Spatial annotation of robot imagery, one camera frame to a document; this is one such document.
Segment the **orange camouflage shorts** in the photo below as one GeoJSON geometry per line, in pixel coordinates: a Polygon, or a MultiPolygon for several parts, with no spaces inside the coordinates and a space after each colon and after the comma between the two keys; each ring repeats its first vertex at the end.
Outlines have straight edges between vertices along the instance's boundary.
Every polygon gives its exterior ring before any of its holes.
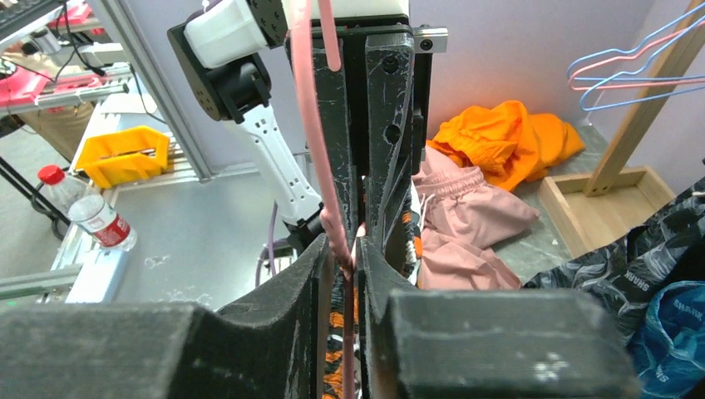
{"type": "MultiPolygon", "coordinates": [[[[415,188],[410,188],[402,205],[400,227],[403,231],[406,253],[401,275],[412,285],[417,285],[417,273],[421,265],[422,206],[415,188]]],[[[346,279],[342,269],[337,271],[331,297],[331,312],[328,320],[328,336],[323,372],[323,398],[343,397],[343,330],[346,279]]]]}

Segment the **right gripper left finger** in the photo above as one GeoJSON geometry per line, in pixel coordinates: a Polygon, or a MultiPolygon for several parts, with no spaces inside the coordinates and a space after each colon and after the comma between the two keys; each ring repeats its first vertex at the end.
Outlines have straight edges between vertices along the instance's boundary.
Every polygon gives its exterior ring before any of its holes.
{"type": "Polygon", "coordinates": [[[331,288],[319,236],[211,311],[198,303],[57,304],[1,313],[4,398],[319,398],[331,288]]]}

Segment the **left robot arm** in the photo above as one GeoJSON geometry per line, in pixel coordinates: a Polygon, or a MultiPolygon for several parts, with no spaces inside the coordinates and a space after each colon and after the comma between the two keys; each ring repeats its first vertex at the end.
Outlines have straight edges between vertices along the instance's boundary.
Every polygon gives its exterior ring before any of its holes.
{"type": "Polygon", "coordinates": [[[448,36],[413,26],[406,1],[212,1],[167,32],[201,109],[270,183],[291,244],[304,250],[327,234],[350,256],[364,227],[395,264],[414,250],[396,232],[424,153],[432,58],[448,36]],[[275,117],[274,71],[261,53],[277,48],[316,183],[275,117]]]}

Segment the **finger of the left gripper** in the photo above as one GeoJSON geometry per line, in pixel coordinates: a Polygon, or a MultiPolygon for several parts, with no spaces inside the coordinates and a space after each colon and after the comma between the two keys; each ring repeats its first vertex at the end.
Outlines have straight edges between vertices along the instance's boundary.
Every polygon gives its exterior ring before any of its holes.
{"type": "Polygon", "coordinates": [[[415,56],[410,32],[367,37],[367,155],[364,179],[367,234],[398,273],[406,262],[406,239],[399,221],[408,186],[412,72],[415,56]]]}
{"type": "MultiPolygon", "coordinates": [[[[317,33],[313,38],[314,79],[317,89],[318,109],[328,152],[330,167],[336,186],[339,209],[346,230],[348,247],[351,251],[354,241],[354,224],[348,221],[351,146],[348,140],[348,99],[345,82],[345,69],[341,66],[332,70],[328,65],[328,51],[317,33]]],[[[291,61],[291,41],[288,40],[288,54],[291,61]]]]}

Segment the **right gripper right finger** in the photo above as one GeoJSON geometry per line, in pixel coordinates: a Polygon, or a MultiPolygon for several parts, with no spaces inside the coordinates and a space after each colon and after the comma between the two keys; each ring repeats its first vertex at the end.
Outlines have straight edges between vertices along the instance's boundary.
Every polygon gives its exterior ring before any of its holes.
{"type": "Polygon", "coordinates": [[[413,287],[357,242],[366,398],[637,398],[611,317],[569,289],[413,287]]]}

